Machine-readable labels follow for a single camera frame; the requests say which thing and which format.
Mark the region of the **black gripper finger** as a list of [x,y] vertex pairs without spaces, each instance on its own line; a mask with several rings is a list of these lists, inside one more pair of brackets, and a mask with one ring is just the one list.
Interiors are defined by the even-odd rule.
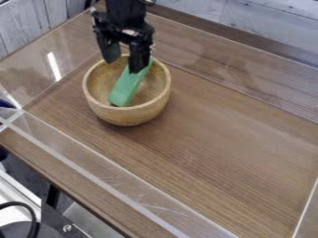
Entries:
[[101,56],[108,63],[120,57],[119,36],[116,33],[96,31],[97,45]]
[[130,73],[139,73],[150,64],[152,40],[134,40],[130,42]]

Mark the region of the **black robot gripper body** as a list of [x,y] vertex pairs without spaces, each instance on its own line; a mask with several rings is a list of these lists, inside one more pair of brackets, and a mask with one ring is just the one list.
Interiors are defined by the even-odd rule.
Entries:
[[96,31],[116,33],[119,43],[130,44],[134,40],[152,40],[155,30],[147,23],[147,8],[155,0],[104,0],[105,9],[97,10],[97,19],[92,18]]

